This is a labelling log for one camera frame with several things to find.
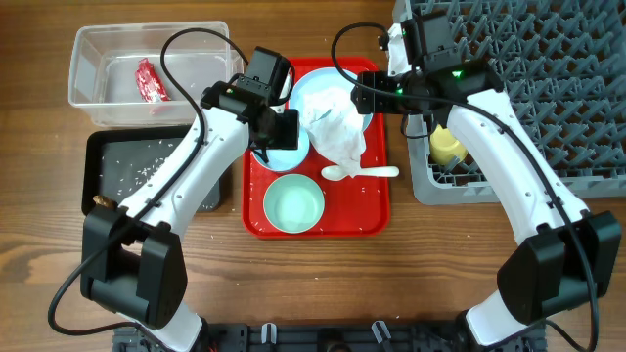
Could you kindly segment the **white napkin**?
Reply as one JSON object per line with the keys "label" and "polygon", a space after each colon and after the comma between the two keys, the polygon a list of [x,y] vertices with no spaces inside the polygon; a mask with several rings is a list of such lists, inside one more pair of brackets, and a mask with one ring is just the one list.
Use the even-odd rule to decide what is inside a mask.
{"label": "white napkin", "polygon": [[339,87],[304,94],[300,124],[314,149],[350,177],[361,170],[366,150],[364,117]]}

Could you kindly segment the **light blue bowl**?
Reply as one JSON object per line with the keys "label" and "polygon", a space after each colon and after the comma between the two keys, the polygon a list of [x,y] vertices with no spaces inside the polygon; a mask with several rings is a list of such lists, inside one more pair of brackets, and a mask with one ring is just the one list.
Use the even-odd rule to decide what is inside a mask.
{"label": "light blue bowl", "polygon": [[309,148],[308,134],[303,127],[299,127],[298,146],[295,150],[268,150],[267,162],[255,152],[252,152],[251,155],[263,168],[277,173],[285,173],[293,171],[306,159]]}

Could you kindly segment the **yellow cup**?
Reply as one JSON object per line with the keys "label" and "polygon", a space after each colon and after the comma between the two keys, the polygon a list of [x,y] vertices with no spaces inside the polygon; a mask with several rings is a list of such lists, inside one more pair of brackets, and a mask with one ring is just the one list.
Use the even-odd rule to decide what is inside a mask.
{"label": "yellow cup", "polygon": [[464,161],[468,150],[457,140],[449,129],[437,125],[429,137],[430,157],[435,163],[445,166],[454,158]]}

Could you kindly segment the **white plastic spoon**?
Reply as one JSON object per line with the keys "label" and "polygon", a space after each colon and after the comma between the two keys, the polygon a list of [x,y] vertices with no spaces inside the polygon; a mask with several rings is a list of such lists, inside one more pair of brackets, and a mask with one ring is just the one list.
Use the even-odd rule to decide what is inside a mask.
{"label": "white plastic spoon", "polygon": [[343,170],[340,166],[332,165],[332,166],[324,167],[321,171],[321,175],[323,178],[330,180],[330,181],[341,181],[342,179],[348,176],[393,178],[399,175],[399,168],[396,166],[369,167],[369,168],[361,168],[357,170],[355,173],[350,174],[347,171]]}

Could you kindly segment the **red snack wrapper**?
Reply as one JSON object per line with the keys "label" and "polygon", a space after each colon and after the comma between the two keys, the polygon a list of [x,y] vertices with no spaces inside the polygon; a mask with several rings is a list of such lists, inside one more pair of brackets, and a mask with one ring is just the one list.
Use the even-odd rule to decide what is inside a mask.
{"label": "red snack wrapper", "polygon": [[147,103],[160,103],[170,100],[165,86],[158,76],[155,66],[144,58],[135,71],[135,81],[142,99]]}

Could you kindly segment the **green bowl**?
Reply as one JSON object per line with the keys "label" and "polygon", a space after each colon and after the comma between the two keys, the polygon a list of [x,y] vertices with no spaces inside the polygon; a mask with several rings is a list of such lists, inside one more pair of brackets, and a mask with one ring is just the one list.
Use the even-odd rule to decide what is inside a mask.
{"label": "green bowl", "polygon": [[326,207],[320,186],[301,174],[288,174],[273,181],[262,205],[270,224],[287,234],[312,229],[321,220]]}

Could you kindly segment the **brown mushroom scrap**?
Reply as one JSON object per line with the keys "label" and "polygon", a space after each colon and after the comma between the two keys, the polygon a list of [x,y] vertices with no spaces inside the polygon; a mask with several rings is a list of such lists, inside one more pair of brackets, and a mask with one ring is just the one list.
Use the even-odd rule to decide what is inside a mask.
{"label": "brown mushroom scrap", "polygon": [[93,196],[93,201],[95,202],[96,205],[100,205],[107,209],[115,210],[117,208],[116,202],[105,196],[95,195]]}

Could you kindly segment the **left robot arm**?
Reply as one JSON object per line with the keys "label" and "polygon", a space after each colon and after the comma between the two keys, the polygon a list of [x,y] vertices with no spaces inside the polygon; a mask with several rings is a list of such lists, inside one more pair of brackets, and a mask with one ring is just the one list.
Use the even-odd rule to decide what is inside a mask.
{"label": "left robot arm", "polygon": [[167,351],[208,350],[205,319],[183,301],[182,240],[206,194],[248,149],[296,149],[296,111],[274,110],[293,73],[288,59],[256,48],[244,74],[214,83],[192,103],[189,132],[143,186],[115,208],[87,214],[77,270],[83,297]]}

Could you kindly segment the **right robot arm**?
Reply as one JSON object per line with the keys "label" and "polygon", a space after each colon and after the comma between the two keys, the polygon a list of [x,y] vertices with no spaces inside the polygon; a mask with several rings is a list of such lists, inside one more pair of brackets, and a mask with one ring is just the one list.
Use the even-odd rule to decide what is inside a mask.
{"label": "right robot arm", "polygon": [[592,214],[560,180],[525,133],[504,84],[485,62],[424,75],[358,74],[351,99],[362,113],[430,112],[469,152],[506,211],[516,250],[497,273],[497,289],[460,317],[468,347],[487,350],[552,316],[590,306],[597,348],[599,300],[605,296],[621,240],[608,211]]}

